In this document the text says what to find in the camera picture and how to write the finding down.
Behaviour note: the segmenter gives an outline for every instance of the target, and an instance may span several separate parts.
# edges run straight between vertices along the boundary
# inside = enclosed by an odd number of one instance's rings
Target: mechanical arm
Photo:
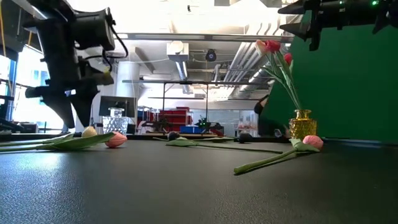
[[[323,28],[374,24],[373,34],[388,25],[398,28],[396,0],[298,0],[278,10],[279,14],[305,14],[310,21],[285,24],[280,28],[303,40],[311,39],[310,50],[318,50]]]
[[[97,85],[111,85],[111,64],[106,51],[114,50],[113,34],[120,41],[125,57],[126,46],[113,29],[115,21],[109,8],[99,12],[73,10],[65,0],[28,0],[38,13],[46,19],[26,22],[24,28],[37,33],[43,51],[43,62],[47,63],[50,79],[46,86],[26,90],[27,98],[41,97],[42,101],[61,117],[68,128],[74,128],[72,106],[84,127],[90,125],[93,98],[99,92]],[[77,50],[102,47],[102,55],[88,58],[78,57]],[[110,69],[101,72],[90,66],[89,59],[102,57]],[[66,91],[75,94],[67,96]]]

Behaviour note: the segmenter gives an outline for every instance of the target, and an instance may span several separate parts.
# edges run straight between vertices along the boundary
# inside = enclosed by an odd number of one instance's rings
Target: black table
[[[0,223],[398,223],[398,150],[330,144],[233,175],[270,156],[160,141],[3,153]]]

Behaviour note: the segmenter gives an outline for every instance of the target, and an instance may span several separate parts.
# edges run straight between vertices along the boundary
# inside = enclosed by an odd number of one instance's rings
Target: gold vase
[[[296,118],[290,119],[290,134],[294,139],[303,140],[307,135],[317,135],[317,121],[309,118],[310,110],[295,110]]]

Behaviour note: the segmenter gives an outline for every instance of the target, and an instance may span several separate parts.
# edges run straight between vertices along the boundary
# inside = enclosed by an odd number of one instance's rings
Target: green screen
[[[387,27],[376,35],[372,29],[324,29],[314,52],[308,49],[310,40],[294,38],[294,83],[321,137],[398,142],[398,29]],[[288,124],[294,109],[275,83],[261,116]]]

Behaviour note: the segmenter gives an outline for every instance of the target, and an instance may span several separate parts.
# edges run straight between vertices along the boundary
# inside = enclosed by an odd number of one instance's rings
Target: glass vase
[[[290,134],[294,139],[303,140],[305,136],[317,135],[317,121],[309,117],[310,110],[295,110],[296,118],[290,119]]]
[[[129,124],[129,118],[123,117],[122,108],[109,108],[111,111],[110,116],[103,116],[103,131],[104,134],[111,131],[117,131],[123,135],[127,133],[127,125]]]

